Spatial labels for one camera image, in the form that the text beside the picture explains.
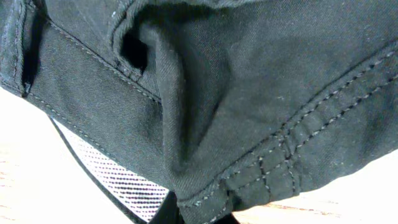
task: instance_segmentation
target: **light wood grain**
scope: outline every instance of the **light wood grain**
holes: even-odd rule
[[[87,178],[43,112],[2,89],[0,104],[0,223],[131,223]],[[393,152],[320,190],[234,215],[247,224],[395,223],[397,170]]]

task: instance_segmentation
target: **garment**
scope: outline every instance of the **garment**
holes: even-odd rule
[[[2,0],[1,86],[211,223],[398,148],[397,15],[395,0]]]

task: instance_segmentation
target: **black trim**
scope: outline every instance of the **black trim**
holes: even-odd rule
[[[86,168],[84,163],[79,159],[79,157],[76,155],[75,151],[69,144],[68,140],[65,138],[57,124],[55,124],[54,120],[50,118],[51,123],[54,125],[55,129],[58,131],[60,137],[64,141],[65,145],[69,149],[70,153],[72,156],[76,159],[77,163],[81,166],[81,168],[86,172],[86,174],[90,177],[90,179],[94,182],[94,184],[97,185],[97,187],[113,202],[115,206],[117,206],[120,211],[125,214],[133,223],[135,224],[147,224],[144,220],[139,218],[136,214],[134,214],[130,209],[128,209],[125,205],[123,205],[115,196],[112,195],[110,191],[108,191],[94,176],[91,174],[91,172]]]

